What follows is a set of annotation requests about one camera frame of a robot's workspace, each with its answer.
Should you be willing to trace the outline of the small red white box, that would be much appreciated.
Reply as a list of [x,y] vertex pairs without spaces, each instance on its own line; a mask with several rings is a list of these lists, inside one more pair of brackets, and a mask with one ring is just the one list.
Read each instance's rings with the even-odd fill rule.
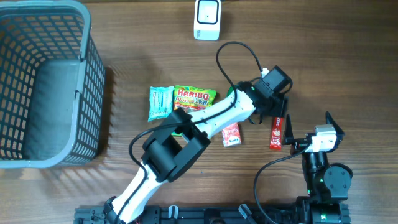
[[242,143],[239,125],[233,123],[222,130],[224,147],[231,147]]

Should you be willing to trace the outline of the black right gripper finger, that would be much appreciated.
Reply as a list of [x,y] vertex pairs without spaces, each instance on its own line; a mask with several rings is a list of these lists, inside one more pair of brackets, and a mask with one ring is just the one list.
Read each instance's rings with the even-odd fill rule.
[[335,129],[335,131],[337,133],[341,133],[342,132],[342,129],[335,122],[335,120],[333,119],[333,117],[331,116],[329,111],[325,112],[325,120],[326,120],[326,124],[331,124],[334,127],[334,129]]
[[293,139],[294,135],[292,130],[292,122],[290,115],[288,114],[285,118],[285,130],[284,130],[283,140],[293,140]]

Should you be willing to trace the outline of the teal tissue packet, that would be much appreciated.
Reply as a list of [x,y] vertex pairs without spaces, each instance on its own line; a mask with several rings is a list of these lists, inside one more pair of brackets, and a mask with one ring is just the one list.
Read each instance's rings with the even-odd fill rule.
[[174,87],[150,87],[148,122],[166,118],[173,110]]

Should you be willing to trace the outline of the green lidded white jar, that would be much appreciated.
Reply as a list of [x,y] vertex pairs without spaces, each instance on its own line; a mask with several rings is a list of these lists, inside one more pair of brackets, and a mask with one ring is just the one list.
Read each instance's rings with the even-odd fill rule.
[[230,94],[232,94],[232,92],[233,92],[233,87],[230,87],[228,89],[228,92],[227,92],[226,96],[229,96]]

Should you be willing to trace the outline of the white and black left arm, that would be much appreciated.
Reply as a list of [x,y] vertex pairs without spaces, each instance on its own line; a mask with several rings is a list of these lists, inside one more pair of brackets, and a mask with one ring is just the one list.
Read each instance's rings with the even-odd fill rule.
[[135,178],[120,196],[104,205],[107,221],[133,222],[160,186],[175,181],[191,168],[210,145],[210,139],[227,126],[249,119],[252,114],[284,116],[288,100],[285,94],[292,86],[292,79],[275,66],[269,72],[263,71],[256,82],[233,85],[232,93],[213,106],[191,113],[179,108],[160,126],[148,129]]

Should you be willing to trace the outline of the Haribo gummy candy bag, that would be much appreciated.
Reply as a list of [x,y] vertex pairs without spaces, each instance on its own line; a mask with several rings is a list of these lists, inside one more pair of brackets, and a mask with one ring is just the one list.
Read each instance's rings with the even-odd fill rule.
[[194,86],[175,85],[174,110],[181,108],[191,113],[210,107],[216,97],[216,90],[202,89]]

